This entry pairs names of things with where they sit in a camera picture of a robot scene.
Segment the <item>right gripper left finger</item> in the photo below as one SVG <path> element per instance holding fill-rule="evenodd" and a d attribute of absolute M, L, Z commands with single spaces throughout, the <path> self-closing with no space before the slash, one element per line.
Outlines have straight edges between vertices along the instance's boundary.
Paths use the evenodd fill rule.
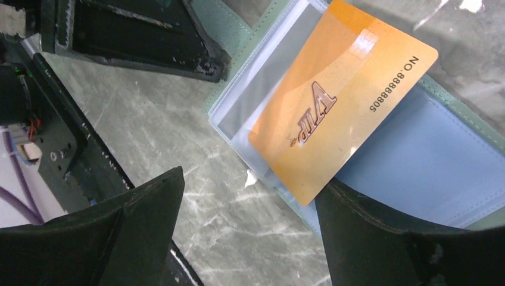
<path fill-rule="evenodd" d="M 184 188 L 175 167 L 43 225 L 1 229 L 1 284 L 159 285 Z"/>

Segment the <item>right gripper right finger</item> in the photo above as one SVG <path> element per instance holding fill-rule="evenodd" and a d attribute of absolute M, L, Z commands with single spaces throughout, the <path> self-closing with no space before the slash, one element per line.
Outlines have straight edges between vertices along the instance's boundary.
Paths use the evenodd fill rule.
<path fill-rule="evenodd" d="M 315 205 L 333 285 L 503 285 L 504 228 L 432 223 L 331 180 Z"/>

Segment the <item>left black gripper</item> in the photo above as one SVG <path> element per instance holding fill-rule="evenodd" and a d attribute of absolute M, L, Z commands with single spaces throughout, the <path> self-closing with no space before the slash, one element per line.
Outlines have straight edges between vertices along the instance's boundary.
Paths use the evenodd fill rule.
<path fill-rule="evenodd" d="M 208 82 L 226 67 L 191 1 L 2 1 L 1 33 L 39 35 L 54 55 Z"/>

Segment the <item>gold credit card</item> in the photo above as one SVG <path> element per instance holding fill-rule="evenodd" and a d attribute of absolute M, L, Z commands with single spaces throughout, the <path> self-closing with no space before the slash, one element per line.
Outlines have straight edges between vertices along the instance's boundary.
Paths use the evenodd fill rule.
<path fill-rule="evenodd" d="M 430 45 L 333 1 L 248 134 L 310 204 L 438 58 Z"/>

